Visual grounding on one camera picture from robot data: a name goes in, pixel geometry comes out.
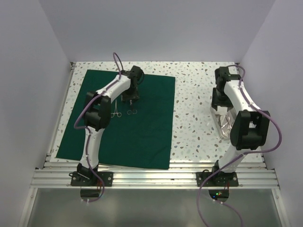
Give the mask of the steel instrument tray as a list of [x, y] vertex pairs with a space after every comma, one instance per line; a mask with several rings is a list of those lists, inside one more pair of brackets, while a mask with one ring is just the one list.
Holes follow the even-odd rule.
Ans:
[[223, 140], [230, 139], [230, 132], [236, 118], [236, 112], [233, 107], [217, 107], [215, 110], [210, 107], [214, 123], [216, 125], [219, 136]]

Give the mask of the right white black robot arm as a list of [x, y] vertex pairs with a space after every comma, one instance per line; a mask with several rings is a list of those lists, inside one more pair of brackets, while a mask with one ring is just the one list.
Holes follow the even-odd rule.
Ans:
[[242, 160], [266, 142], [269, 112], [254, 105], [243, 84], [242, 76], [232, 74], [229, 67], [215, 70], [211, 112], [222, 137], [230, 140], [224, 156], [215, 162], [211, 181], [221, 186], [238, 185], [236, 169]]

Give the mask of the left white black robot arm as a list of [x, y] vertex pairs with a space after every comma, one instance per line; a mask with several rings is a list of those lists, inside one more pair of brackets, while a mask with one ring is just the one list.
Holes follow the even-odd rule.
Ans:
[[74, 124], [75, 129], [85, 129], [86, 132], [83, 154], [73, 177], [75, 180], [89, 186], [97, 183], [102, 134], [110, 120], [118, 116], [117, 112], [111, 112], [111, 104], [121, 97], [121, 101], [129, 101], [132, 105], [133, 101], [139, 99], [138, 85], [143, 78], [143, 70], [133, 66], [130, 71], [120, 71], [103, 88], [86, 94], [84, 108]]

